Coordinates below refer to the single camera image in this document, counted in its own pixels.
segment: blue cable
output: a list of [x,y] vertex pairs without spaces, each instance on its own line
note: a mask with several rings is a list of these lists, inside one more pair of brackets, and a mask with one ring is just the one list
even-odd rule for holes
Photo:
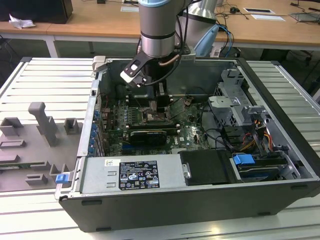
[[230,32],[225,28],[223,27],[222,25],[220,24],[217,24],[221,29],[223,29],[225,31],[225,33],[228,35],[229,37],[229,48],[228,48],[228,52],[226,53],[225,55],[225,58],[228,57],[228,54],[230,53],[230,50],[231,50],[231,45],[232,45],[232,38],[231,38],[231,35],[230,35]]

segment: motherboard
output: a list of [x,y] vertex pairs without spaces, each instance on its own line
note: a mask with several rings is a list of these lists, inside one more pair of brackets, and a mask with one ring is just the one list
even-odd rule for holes
[[201,130],[203,103],[174,97],[164,112],[153,112],[137,100],[110,101],[102,111],[106,156],[177,154],[209,149]]

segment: aluminum profile table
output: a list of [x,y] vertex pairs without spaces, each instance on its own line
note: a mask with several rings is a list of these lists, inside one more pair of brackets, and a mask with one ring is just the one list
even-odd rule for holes
[[56,123],[65,118],[83,122],[90,95],[92,58],[32,58],[20,62],[0,89],[0,121],[18,117],[35,124],[28,112],[31,102],[44,102],[45,113]]
[[[320,157],[320,106],[280,65],[270,61],[248,61],[280,107]],[[249,89],[253,99],[259,97]]]
[[[20,63],[0,89],[1,118],[16,112],[24,124],[34,123],[32,115],[19,105],[42,99],[47,105],[47,114],[54,116],[55,121],[67,115],[83,120],[93,79],[91,61],[91,58],[33,58],[29,63]],[[320,131],[319,106],[282,67],[271,62],[248,63],[317,151],[320,142],[320,136],[317,137]],[[253,98],[260,104],[254,93]],[[274,216],[85,233],[55,200],[54,192],[54,189],[47,189],[0,193],[0,239],[51,240],[62,236],[82,240],[320,238],[320,195],[300,199]]]

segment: floor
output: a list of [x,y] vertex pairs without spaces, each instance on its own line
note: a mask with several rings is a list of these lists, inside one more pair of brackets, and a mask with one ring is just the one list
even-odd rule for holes
[[[7,44],[2,44],[0,48],[0,85],[2,85],[11,74],[12,70],[19,63],[21,57],[50,57],[49,51],[44,41],[41,40],[24,40],[12,39],[9,40],[10,46],[14,49],[17,55]],[[58,41],[57,47],[64,58],[90,58],[96,55],[106,55],[108,57],[132,57],[135,54],[136,44],[133,43],[110,43],[110,42],[94,42],[95,53],[89,52],[87,42],[75,41]],[[241,48],[241,57],[246,60],[259,60],[263,50],[257,48]],[[278,61],[281,52],[269,53],[268,60]],[[286,59],[281,61],[281,65],[296,79],[300,84],[303,84],[305,89],[309,89],[312,82],[320,77],[320,64],[316,66],[313,72],[305,81],[306,76],[314,68],[317,61],[320,59],[320,51],[312,52],[312,59],[309,64],[305,59],[307,54],[301,51],[289,51]]]

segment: paper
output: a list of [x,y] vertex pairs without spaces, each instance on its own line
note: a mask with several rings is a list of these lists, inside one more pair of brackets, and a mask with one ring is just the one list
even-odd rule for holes
[[122,6],[121,7],[121,12],[134,12],[134,13],[138,13],[139,12],[139,8],[136,6]]
[[32,20],[21,20],[11,16],[10,14],[9,16],[9,23],[17,29],[21,30],[22,28],[32,28],[36,26]]
[[251,14],[251,16],[254,19],[257,20],[272,20],[272,21],[285,21],[282,17],[280,16],[272,16],[272,15],[256,15],[256,14]]

